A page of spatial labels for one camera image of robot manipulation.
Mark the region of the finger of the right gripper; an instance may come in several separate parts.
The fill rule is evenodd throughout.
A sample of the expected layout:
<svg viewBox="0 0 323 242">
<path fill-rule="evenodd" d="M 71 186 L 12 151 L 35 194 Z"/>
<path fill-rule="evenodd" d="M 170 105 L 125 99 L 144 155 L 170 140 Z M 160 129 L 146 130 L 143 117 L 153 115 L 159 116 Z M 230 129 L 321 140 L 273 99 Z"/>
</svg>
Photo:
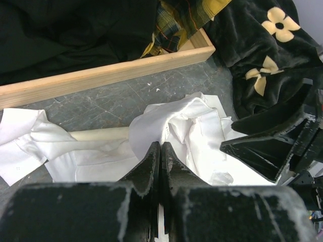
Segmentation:
<svg viewBox="0 0 323 242">
<path fill-rule="evenodd" d="M 253 135 L 282 124 L 299 110 L 311 88 L 312 85 L 303 84 L 289 100 L 278 103 L 261 113 L 233 122 L 232 129 L 246 135 Z"/>
<path fill-rule="evenodd" d="M 307 118 L 284 122 L 267 131 L 225 141 L 220 150 L 240 160 L 270 182 L 277 182 L 288 167 L 299 173 L 311 165 L 318 150 L 314 139 L 318 122 Z"/>
</svg>

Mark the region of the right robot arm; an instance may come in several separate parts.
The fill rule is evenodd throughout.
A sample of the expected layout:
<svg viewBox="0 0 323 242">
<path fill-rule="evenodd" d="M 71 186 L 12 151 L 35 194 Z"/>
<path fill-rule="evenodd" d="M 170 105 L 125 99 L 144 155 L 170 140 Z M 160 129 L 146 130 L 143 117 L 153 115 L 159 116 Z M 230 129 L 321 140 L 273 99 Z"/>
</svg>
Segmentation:
<svg viewBox="0 0 323 242">
<path fill-rule="evenodd" d="M 322 162 L 322 47 L 305 68 L 288 70 L 295 94 L 232 123 L 243 137 L 221 143 L 220 150 L 238 159 L 269 182 L 285 184 L 308 210 L 322 210 L 322 176 L 310 168 Z"/>
</svg>

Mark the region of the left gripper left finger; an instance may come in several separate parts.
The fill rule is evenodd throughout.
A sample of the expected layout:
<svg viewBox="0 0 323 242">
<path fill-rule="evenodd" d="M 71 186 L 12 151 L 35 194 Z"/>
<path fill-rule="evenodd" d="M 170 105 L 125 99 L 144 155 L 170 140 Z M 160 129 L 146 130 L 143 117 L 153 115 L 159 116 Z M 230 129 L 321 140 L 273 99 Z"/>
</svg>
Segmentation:
<svg viewBox="0 0 323 242">
<path fill-rule="evenodd" d="M 117 241 L 154 241 L 158 237 L 160 144 L 152 142 L 144 158 L 118 182 L 123 197 L 117 208 Z"/>
</svg>

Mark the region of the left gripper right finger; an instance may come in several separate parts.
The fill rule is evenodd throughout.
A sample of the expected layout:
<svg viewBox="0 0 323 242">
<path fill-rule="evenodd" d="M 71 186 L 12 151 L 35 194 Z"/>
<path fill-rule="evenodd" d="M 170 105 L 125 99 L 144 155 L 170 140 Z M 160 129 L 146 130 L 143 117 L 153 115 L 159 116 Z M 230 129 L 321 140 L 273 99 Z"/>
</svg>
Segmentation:
<svg viewBox="0 0 323 242">
<path fill-rule="evenodd" d="M 194 187 L 210 187 L 192 172 L 176 155 L 170 142 L 161 147 L 161 204 L 164 207 L 164 228 L 169 241 L 188 241 L 187 215 L 190 202 L 187 192 Z"/>
</svg>

